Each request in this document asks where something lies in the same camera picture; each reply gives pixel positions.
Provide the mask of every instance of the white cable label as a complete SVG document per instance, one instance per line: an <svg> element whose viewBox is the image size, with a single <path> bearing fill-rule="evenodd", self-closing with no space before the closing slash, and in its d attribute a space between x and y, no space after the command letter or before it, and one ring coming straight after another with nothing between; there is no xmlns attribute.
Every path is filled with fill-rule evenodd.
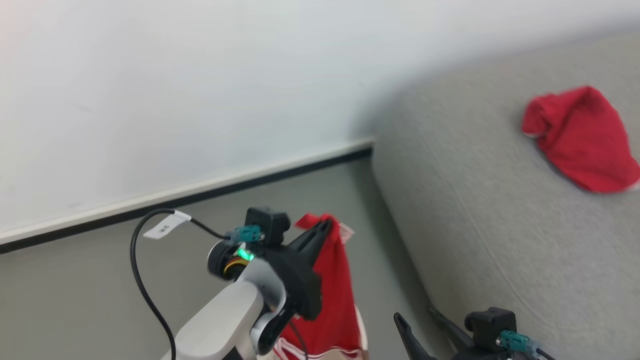
<svg viewBox="0 0 640 360"><path fill-rule="evenodd" d="M344 222L341 222L339 233L340 233L340 240L342 240L343 244L346 244L347 241L349 241L349 239L353 236L353 234L355 234L355 231L352 230L347 225L345 225Z"/></svg>
<svg viewBox="0 0 640 360"><path fill-rule="evenodd" d="M189 220L191 220L191 216L176 210L175 214L171 214L164 218L164 220L160 221L160 223L158 223L153 229L144 233L143 236L150 239L160 239L171 232L171 230L178 227L178 225Z"/></svg>

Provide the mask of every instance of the gray fabric surface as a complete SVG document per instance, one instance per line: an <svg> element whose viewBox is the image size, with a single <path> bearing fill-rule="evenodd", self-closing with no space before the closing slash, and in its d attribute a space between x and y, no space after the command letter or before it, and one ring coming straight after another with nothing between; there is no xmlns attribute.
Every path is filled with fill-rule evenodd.
<svg viewBox="0 0 640 360"><path fill-rule="evenodd" d="M640 192L594 195L520 132L538 94L593 85L640 151L640 33L425 81L380 124L374 173L435 305L511 309L557 359L640 358Z"/></svg>

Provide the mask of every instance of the gray floor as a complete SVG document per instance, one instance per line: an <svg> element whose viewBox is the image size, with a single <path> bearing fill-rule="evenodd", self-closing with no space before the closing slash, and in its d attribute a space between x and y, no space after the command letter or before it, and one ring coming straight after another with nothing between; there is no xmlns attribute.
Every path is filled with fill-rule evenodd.
<svg viewBox="0 0 640 360"><path fill-rule="evenodd" d="M241 225L247 207L254 205L281 209L292 220L306 212L330 212L356 231L347 251L371 359L407 358L392 319L396 311L432 355L445 355L443 337L428 319L424 293L368 160L181 210L224 231ZM159 359L168 350L164 332L131 275L129 241L136 222L0 256L1 359L142 360ZM298 233L289 231L287 238ZM162 240L139 243L142 278L174 331L225 285L204 268L215 242L186 224Z"/></svg>

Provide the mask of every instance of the red cloth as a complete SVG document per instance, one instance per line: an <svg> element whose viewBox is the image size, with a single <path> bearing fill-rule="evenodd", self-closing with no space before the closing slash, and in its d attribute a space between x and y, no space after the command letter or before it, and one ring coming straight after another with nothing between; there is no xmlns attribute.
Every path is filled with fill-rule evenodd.
<svg viewBox="0 0 640 360"><path fill-rule="evenodd" d="M522 132L564 175L585 190L629 190L640 179L618 112L598 90L585 86L531 101Z"/></svg>
<svg viewBox="0 0 640 360"><path fill-rule="evenodd" d="M302 318L291 320L305 341L309 358L320 356L332 348L339 348L352 356L357 355L360 350L360 331L353 302L349 263L340 240L340 223L329 214L321 217L306 214L296 222L296 226L306 230L326 219L333 220L332 228L314 265L314 271L322 279L322 311L314 321ZM302 350L291 326L285 328L278 341L283 339ZM275 347L281 358L282 349L283 346ZM289 356L291 352L284 354L289 359L297 358Z"/></svg>

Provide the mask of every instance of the cable connector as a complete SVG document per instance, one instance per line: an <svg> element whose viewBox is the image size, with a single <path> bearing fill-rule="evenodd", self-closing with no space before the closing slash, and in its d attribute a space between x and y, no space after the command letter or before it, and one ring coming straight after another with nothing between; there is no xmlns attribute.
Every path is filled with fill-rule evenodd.
<svg viewBox="0 0 640 360"><path fill-rule="evenodd" d="M236 227L226 235L234 243L253 243L264 239L264 234L258 225Z"/></svg>
<svg viewBox="0 0 640 360"><path fill-rule="evenodd" d="M540 358L538 349L541 347L541 344L537 341L531 340L528 336L517 332L509 330L502 331L500 333L500 337L495 340L495 344L508 348L512 351L531 354L536 359Z"/></svg>

